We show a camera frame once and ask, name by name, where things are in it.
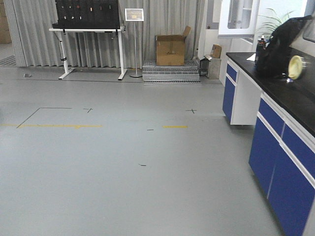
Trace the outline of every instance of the open cardboard box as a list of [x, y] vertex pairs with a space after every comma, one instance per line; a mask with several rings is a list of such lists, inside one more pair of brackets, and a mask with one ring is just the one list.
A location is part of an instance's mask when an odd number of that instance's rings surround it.
[[185, 39], [190, 30], [191, 28], [186, 26], [183, 34], [156, 35], [158, 66], [185, 64]]

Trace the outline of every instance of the yellow tape line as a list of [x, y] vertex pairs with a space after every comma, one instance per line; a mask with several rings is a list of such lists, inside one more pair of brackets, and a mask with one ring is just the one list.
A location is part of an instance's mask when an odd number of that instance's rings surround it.
[[[0, 124], [0, 126], [14, 126], [17, 127], [19, 126], [18, 124]], [[80, 129], [80, 128], [101, 128], [103, 125], [78, 125], [78, 124], [22, 124], [19, 128], [24, 128], [24, 127], [49, 127], [49, 128], [75, 128], [75, 129]]]
[[181, 129], [186, 129], [188, 126], [186, 125], [165, 125], [162, 126], [163, 128], [181, 128]]

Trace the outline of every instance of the black backpack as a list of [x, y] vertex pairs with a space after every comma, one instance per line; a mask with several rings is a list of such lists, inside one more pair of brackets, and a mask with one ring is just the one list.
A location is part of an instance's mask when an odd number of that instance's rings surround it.
[[290, 18], [271, 34], [268, 46], [259, 54], [256, 71], [259, 75], [279, 77], [287, 73], [291, 57], [290, 45], [312, 16]]

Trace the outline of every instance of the black countertop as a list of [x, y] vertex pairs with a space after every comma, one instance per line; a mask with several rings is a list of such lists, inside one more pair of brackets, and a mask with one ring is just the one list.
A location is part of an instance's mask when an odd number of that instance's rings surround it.
[[258, 75], [254, 62], [247, 60], [253, 53], [226, 53], [226, 55], [315, 137], [314, 58], [299, 51], [294, 53], [306, 58], [308, 66], [301, 78], [292, 83], [288, 83], [286, 78], [275, 79]]

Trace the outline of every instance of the metal grating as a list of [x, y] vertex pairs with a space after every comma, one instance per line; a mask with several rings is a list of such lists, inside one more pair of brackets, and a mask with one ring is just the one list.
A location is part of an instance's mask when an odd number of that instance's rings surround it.
[[199, 83], [198, 66], [194, 61], [186, 61], [183, 66], [157, 66], [156, 62], [144, 62], [143, 81], [151, 84]]
[[184, 84], [184, 85], [201, 85], [200, 81], [144, 81], [145, 85], [156, 85], [156, 84]]
[[0, 67], [16, 67], [15, 56], [9, 56], [0, 60]]

